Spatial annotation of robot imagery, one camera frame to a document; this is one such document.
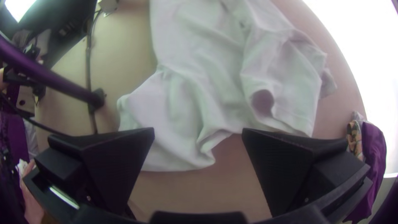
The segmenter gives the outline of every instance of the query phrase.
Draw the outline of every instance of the skin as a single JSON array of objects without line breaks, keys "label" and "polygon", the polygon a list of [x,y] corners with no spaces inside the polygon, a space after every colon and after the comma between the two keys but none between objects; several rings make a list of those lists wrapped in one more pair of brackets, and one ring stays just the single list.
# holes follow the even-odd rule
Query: skin
[{"label": "skin", "polygon": [[[30,171],[34,168],[34,166],[35,166],[34,160],[31,160],[29,165],[25,169],[23,177],[28,175],[28,173],[30,173]],[[24,181],[20,180],[19,182],[22,194],[25,199],[25,207],[26,207],[25,219],[28,221],[29,224],[40,224],[41,220],[44,217],[44,210],[40,206],[40,204],[36,201],[36,199],[33,197],[31,192],[28,190]]]},{"label": "skin", "polygon": [[3,68],[0,68],[0,91],[3,91],[7,88],[8,84],[3,82]]}]

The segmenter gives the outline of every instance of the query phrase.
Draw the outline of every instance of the black cable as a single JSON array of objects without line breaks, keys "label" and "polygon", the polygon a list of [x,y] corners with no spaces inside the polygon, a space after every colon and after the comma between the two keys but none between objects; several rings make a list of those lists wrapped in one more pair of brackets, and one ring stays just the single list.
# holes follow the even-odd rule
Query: black cable
[{"label": "black cable", "polygon": [[[92,48],[92,31],[94,30],[94,24],[97,21],[99,15],[102,13],[102,10],[98,10],[97,14],[94,17],[94,20],[91,23],[90,28],[87,30],[87,47],[86,47],[86,85],[89,91],[91,90],[91,48]],[[95,120],[95,114],[92,111],[89,111],[90,121],[92,124],[92,128],[94,134],[98,134],[97,121]]]},{"label": "black cable", "polygon": [[43,129],[43,130],[46,130],[46,131],[48,131],[48,132],[51,132],[51,133],[53,133],[53,134],[57,134],[57,135],[60,135],[60,136],[70,137],[70,135],[61,133],[61,132],[59,132],[59,131],[56,131],[56,130],[54,130],[54,129],[52,129],[52,128],[49,128],[49,127],[47,127],[47,126],[45,126],[45,125],[43,125],[43,124],[40,124],[40,123],[38,123],[38,122],[36,122],[36,121],[30,119],[29,117],[27,117],[27,116],[25,116],[24,114],[22,114],[22,113],[18,110],[18,108],[16,108],[15,105],[13,105],[13,104],[7,99],[7,96],[6,96],[4,93],[0,93],[0,96],[4,99],[4,101],[5,101],[5,102],[6,102],[6,103],[7,103],[7,104],[20,116],[20,117],[22,117],[23,119],[25,119],[26,121],[28,121],[28,122],[31,123],[32,125],[34,125],[34,126],[36,126],[36,127],[39,127],[39,128],[41,128],[41,129]]}]

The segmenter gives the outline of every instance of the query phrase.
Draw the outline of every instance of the purple fabric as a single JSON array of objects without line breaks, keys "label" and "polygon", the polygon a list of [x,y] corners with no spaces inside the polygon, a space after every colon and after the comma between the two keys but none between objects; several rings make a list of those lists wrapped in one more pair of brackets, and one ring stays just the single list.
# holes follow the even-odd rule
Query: purple fabric
[{"label": "purple fabric", "polygon": [[[19,159],[29,162],[29,153],[26,143],[25,126],[22,118],[18,115],[1,113],[1,131],[4,130],[4,125],[7,124],[6,133],[2,133],[4,137],[8,137],[10,143],[10,151],[12,161],[15,165],[19,163]],[[0,141],[0,147],[7,147],[3,140]],[[19,187],[19,178],[14,178],[15,194],[20,202],[23,202],[23,196]]]},{"label": "purple fabric", "polygon": [[373,185],[354,211],[344,220],[344,222],[351,220],[352,224],[372,214],[372,206],[386,171],[387,146],[384,135],[378,127],[366,122],[362,125],[362,151],[366,158],[365,162],[371,167],[367,177],[373,181]]},{"label": "purple fabric", "polygon": [[396,220],[398,214],[398,178],[395,178],[395,182],[384,200],[380,209],[373,216],[369,224],[379,223],[391,223]]},{"label": "purple fabric", "polygon": [[10,150],[13,162],[19,163],[19,159],[29,162],[28,146],[26,143],[25,125],[21,117],[14,114],[1,113],[2,122],[8,122],[6,135],[10,141]]}]

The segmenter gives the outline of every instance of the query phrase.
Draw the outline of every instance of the white shirt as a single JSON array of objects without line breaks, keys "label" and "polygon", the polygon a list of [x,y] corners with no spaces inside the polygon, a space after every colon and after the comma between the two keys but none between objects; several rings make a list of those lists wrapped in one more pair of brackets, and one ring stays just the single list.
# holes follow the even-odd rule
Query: white shirt
[{"label": "white shirt", "polygon": [[270,1],[150,1],[150,20],[157,71],[117,103],[119,130],[155,128],[143,170],[210,166],[244,127],[312,135],[326,54]]}]

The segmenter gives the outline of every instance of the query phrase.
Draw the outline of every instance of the hand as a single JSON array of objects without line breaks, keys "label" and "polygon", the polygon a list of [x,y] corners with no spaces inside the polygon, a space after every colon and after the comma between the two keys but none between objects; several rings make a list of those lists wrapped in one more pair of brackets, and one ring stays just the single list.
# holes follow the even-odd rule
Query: hand
[{"label": "hand", "polygon": [[[34,165],[34,160],[31,160],[26,167],[22,178],[28,175],[28,173],[33,169]],[[25,219],[29,224],[40,224],[44,216],[43,208],[33,197],[32,193],[28,190],[22,179],[19,180],[19,183],[25,199]]]}]

